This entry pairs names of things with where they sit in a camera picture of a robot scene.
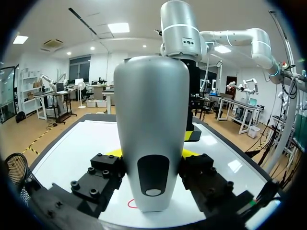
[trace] trash bin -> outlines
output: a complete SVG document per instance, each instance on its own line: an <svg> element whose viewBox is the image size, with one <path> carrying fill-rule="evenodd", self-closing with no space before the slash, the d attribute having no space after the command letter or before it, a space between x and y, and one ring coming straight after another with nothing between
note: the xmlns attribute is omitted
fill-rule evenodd
<svg viewBox="0 0 307 230"><path fill-rule="evenodd" d="M256 126L251 126L249 127L249 130L248 130L248 135L251 137L251 138L255 138L257 136L257 133L260 131L260 129Z"/></svg>

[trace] fan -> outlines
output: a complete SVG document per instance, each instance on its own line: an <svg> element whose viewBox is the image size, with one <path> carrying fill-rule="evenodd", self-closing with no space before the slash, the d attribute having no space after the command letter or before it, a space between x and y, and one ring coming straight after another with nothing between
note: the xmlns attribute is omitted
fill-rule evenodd
<svg viewBox="0 0 307 230"><path fill-rule="evenodd" d="M80 106L79 109L84 109L86 106L82 105L82 97L81 97L81 91L85 89L85 83L83 81L78 83L78 90L79 90L79 98L80 98Z"/></svg>

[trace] white box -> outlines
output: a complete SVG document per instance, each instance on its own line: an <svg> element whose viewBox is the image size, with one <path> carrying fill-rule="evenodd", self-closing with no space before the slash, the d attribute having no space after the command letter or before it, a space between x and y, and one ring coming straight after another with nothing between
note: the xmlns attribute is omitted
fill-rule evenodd
<svg viewBox="0 0 307 230"><path fill-rule="evenodd" d="M96 100L98 108L106 108L106 100Z"/></svg>
<svg viewBox="0 0 307 230"><path fill-rule="evenodd" d="M257 133L259 132L259 128L256 127L256 126L251 126L249 127L249 130L248 130L248 135L251 137L251 138L255 138L257 136Z"/></svg>
<svg viewBox="0 0 307 230"><path fill-rule="evenodd" d="M87 105L87 107L89 107L89 108L95 108L95 107L97 107L97 104L96 104L96 101L95 101L95 100L88 100L88 101L86 101L86 105Z"/></svg>

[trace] window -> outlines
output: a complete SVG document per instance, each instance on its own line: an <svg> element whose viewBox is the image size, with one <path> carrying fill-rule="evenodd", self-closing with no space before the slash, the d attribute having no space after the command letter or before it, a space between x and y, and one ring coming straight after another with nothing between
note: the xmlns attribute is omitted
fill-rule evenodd
<svg viewBox="0 0 307 230"><path fill-rule="evenodd" d="M70 60L69 81L83 78L84 82L89 81L91 56L80 57Z"/></svg>

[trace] ceiling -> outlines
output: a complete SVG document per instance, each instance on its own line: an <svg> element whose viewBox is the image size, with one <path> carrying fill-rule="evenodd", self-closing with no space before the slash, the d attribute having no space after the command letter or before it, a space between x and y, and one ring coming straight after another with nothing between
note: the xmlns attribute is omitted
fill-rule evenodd
<svg viewBox="0 0 307 230"><path fill-rule="evenodd" d="M59 39L64 47L49 55L67 58L91 53L128 51L159 53L162 38L154 31L161 29L160 8L166 0L41 0L20 24L20 35L29 39L23 45L11 45L6 61L14 61L23 52L44 52L41 45ZM186 0L195 12L200 31L244 30L258 27L271 39L272 53L278 61L286 61L283 41L268 10L273 8L260 0ZM72 8L97 33L91 32L72 12ZM107 24L129 23L130 32L111 34ZM213 52L210 63L219 60L233 68L255 67L250 47L230 47L231 53ZM296 60L300 57L292 44Z"/></svg>

